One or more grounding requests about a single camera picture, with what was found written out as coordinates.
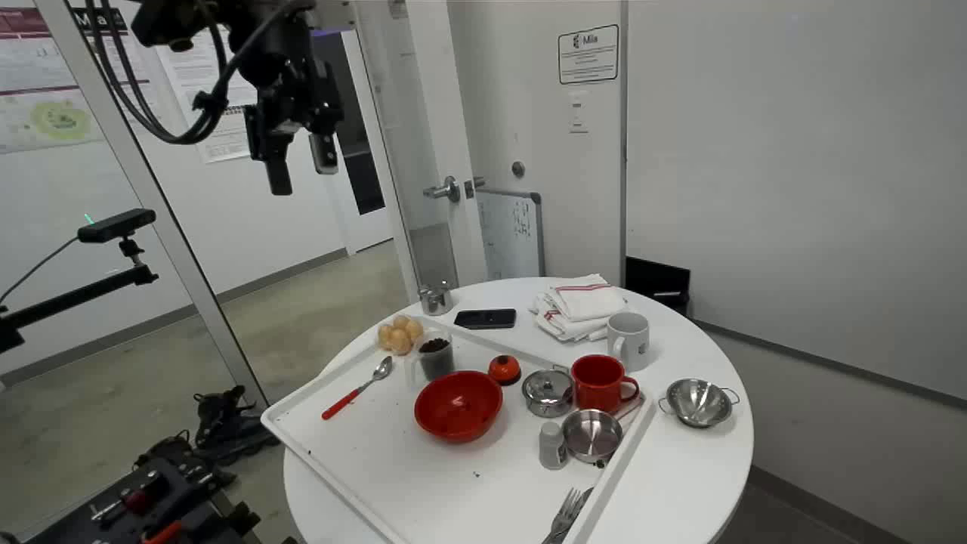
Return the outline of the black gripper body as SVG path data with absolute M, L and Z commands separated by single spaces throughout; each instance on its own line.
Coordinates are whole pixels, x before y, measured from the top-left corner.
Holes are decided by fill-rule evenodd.
M 231 29 L 234 57 L 205 92 L 208 112 L 226 108 L 226 88 L 241 75 L 257 88 L 268 130 L 304 128 L 333 134 L 344 122 L 336 75 L 314 57 L 316 0 L 212 0 L 208 17 Z

